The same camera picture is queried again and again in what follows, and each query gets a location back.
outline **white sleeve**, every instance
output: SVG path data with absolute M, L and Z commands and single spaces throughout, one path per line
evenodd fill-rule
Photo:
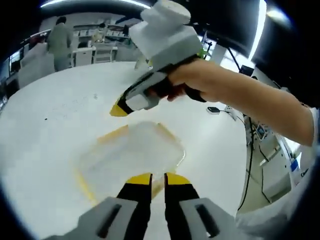
M 315 153 L 314 153 L 314 149 L 315 146 L 317 145 L 317 132 L 318 132 L 318 110 L 314 107 L 314 108 L 309 108 L 310 112 L 312 113 L 312 117 L 313 117 L 313 142 L 312 142 L 312 147 L 309 146 L 302 146 L 301 147 L 301 151 L 302 151 L 302 155 L 301 155 L 301 160 L 300 160 L 300 168 L 301 171 L 304 172 L 305 170 L 307 170 L 311 164 L 314 162 L 315 160 Z

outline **hand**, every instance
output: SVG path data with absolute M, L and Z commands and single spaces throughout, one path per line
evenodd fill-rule
M 185 86 L 200 91 L 201 97 L 209 102 L 217 102 L 216 94 L 218 74 L 221 67 L 216 66 L 213 62 L 203 59 L 197 59 L 192 63 L 182 65 L 169 74 L 168 78 L 174 85 L 174 90 L 168 95 L 168 101 L 173 101 L 179 96 L 185 95 Z

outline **blue label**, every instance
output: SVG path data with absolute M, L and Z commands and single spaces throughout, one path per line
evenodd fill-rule
M 291 165 L 290 165 L 291 172 L 293 172 L 294 170 L 296 170 L 297 167 L 299 167 L 299 165 L 298 165 L 297 159 L 295 159 L 295 160 L 291 163 Z

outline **yellow tape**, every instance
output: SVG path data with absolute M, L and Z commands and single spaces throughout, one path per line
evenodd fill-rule
M 129 127 L 128 125 L 125 125 L 125 126 L 119 127 L 118 129 L 116 129 L 112 132 L 109 132 L 101 137 L 98 137 L 98 139 L 97 139 L 98 143 L 103 144 L 105 142 L 110 141 L 113 138 L 119 137 L 120 135 L 122 135 L 128 131 L 128 127 Z
M 177 141 L 177 138 L 175 135 L 173 135 L 169 130 L 168 128 L 166 128 L 162 123 L 157 123 L 157 126 L 159 127 L 160 130 L 163 131 L 164 134 L 166 134 L 169 138 Z
M 151 191 L 151 199 L 154 199 L 158 193 L 161 192 L 165 187 L 165 178 L 161 177 L 158 180 L 153 181 L 152 183 L 152 191 Z
M 96 206 L 98 204 L 98 200 L 96 199 L 94 193 L 90 191 L 90 188 L 81 172 L 75 170 L 75 177 L 84 195 L 89 199 L 93 206 Z
M 141 185 L 149 185 L 151 173 L 144 173 L 138 176 L 131 177 L 126 184 L 141 184 Z
M 118 102 L 113 105 L 109 114 L 113 117 L 126 117 L 128 113 L 126 113 L 121 107 L 118 106 Z
M 168 177 L 168 184 L 169 185 L 185 185 L 190 184 L 189 180 L 186 179 L 184 176 L 180 176 L 174 173 L 167 172 Z

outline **white table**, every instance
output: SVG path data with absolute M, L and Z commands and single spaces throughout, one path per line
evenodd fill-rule
M 96 48 L 95 46 L 82 47 L 82 48 L 77 48 L 77 49 L 73 50 L 72 52 L 73 52 L 74 54 L 76 54 L 76 53 L 86 52 L 86 51 L 90 51 L 90 50 L 95 51 L 96 49 L 97 49 L 97 48 Z M 118 47 L 117 47 L 117 46 L 114 46 L 114 47 L 112 47 L 112 50 L 113 50 L 113 51 L 117 51 L 117 50 L 118 50 Z
M 84 147 L 142 120 L 161 122 L 180 138 L 186 157 L 177 173 L 190 180 L 200 197 L 236 214 L 246 173 L 243 123 L 223 112 L 206 111 L 208 106 L 224 108 L 221 103 L 188 97 L 162 100 L 157 107 L 128 117 L 111 117 L 115 100 L 145 71 L 134 71 L 134 65 L 112 62 L 70 68 L 29 84 L 9 99 L 0 116 L 1 180 L 17 214 L 37 238 L 70 231 L 91 208 L 73 168 Z M 152 202 L 148 226 L 144 239 L 169 239 L 164 191 Z

